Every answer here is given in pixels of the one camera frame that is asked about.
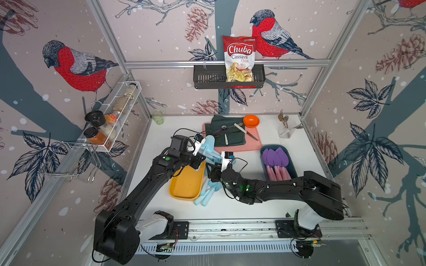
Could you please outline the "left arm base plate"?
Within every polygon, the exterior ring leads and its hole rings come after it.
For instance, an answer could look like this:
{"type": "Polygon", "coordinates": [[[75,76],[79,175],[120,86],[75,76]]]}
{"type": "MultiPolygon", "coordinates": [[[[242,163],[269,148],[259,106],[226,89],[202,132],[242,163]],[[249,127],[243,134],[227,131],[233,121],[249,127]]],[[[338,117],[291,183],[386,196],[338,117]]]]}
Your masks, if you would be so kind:
{"type": "Polygon", "coordinates": [[[152,237],[150,240],[161,240],[161,239],[187,239],[189,232],[188,221],[175,221],[174,216],[164,211],[156,211],[154,215],[165,218],[167,223],[165,231],[159,235],[152,237]]]}

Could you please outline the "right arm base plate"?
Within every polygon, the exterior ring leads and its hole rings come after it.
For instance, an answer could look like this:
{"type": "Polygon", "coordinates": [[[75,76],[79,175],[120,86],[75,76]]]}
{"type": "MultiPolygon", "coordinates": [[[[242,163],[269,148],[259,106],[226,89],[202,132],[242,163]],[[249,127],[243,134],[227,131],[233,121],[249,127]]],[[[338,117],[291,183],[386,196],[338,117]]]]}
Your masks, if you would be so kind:
{"type": "Polygon", "coordinates": [[[303,241],[307,238],[321,238],[322,232],[319,225],[313,230],[302,228],[298,223],[298,213],[296,211],[293,218],[285,218],[274,222],[278,238],[294,238],[303,241]]]}

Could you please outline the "yellow plastic tray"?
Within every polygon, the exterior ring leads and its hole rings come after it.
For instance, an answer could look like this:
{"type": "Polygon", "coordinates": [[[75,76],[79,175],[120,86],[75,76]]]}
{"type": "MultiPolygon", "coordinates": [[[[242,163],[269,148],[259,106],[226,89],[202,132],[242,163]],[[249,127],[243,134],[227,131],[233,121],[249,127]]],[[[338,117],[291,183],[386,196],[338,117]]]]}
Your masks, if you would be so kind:
{"type": "Polygon", "coordinates": [[[205,166],[205,161],[197,170],[186,166],[179,176],[171,179],[169,195],[177,200],[193,201],[197,199],[204,184],[205,166]]]}

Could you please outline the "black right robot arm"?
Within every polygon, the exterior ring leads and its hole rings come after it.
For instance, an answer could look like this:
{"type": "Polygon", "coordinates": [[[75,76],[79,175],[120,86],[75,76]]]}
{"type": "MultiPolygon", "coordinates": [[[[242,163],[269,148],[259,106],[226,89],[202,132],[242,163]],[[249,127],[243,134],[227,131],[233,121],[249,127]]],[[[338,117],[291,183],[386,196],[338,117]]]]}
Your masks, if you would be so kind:
{"type": "Polygon", "coordinates": [[[207,176],[218,182],[233,199],[247,205],[272,200],[293,200],[306,206],[295,213],[295,226],[313,231],[323,220],[344,219],[341,187],[313,171],[287,181],[246,179],[231,166],[224,171],[220,164],[207,164],[207,176]]]}

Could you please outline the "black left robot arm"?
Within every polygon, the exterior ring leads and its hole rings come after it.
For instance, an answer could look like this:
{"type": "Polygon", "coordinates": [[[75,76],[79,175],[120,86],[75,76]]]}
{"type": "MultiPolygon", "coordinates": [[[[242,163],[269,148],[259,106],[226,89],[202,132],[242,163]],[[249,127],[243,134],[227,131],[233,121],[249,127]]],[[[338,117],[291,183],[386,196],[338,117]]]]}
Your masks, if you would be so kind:
{"type": "Polygon", "coordinates": [[[143,232],[136,229],[141,214],[155,194],[174,174],[184,167],[197,169],[205,156],[189,151],[195,149],[189,137],[174,135],[171,144],[152,160],[152,166],[142,181],[111,211],[102,210],[95,220],[93,250],[125,265],[135,255],[143,232]]]}

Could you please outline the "purple shovel pink handle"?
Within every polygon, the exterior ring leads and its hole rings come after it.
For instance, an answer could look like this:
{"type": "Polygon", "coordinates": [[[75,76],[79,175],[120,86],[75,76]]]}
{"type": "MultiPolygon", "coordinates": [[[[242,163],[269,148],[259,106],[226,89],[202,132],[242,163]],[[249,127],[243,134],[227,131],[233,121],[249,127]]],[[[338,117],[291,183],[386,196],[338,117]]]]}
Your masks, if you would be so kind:
{"type": "Polygon", "coordinates": [[[284,152],[284,150],[281,147],[279,147],[276,150],[276,154],[278,155],[278,157],[281,160],[280,172],[281,172],[282,179],[284,181],[291,180],[291,176],[290,176],[290,174],[289,174],[289,172],[286,168],[289,164],[289,159],[288,159],[287,154],[284,152]]]}
{"type": "Polygon", "coordinates": [[[270,167],[270,164],[269,164],[269,161],[268,161],[268,157],[267,157],[268,156],[268,151],[269,151],[269,149],[265,149],[262,152],[262,161],[263,161],[263,163],[265,165],[265,169],[266,169],[267,176],[268,176],[269,180],[270,181],[275,181],[276,180],[275,179],[275,174],[274,174],[274,172],[272,171],[272,169],[270,167]]]}
{"type": "Polygon", "coordinates": [[[281,174],[281,159],[280,159],[280,157],[278,156],[276,151],[272,150],[272,149],[269,150],[268,155],[269,155],[268,161],[269,161],[270,165],[274,167],[277,181],[283,181],[284,178],[282,177],[282,174],[281,174]]]}

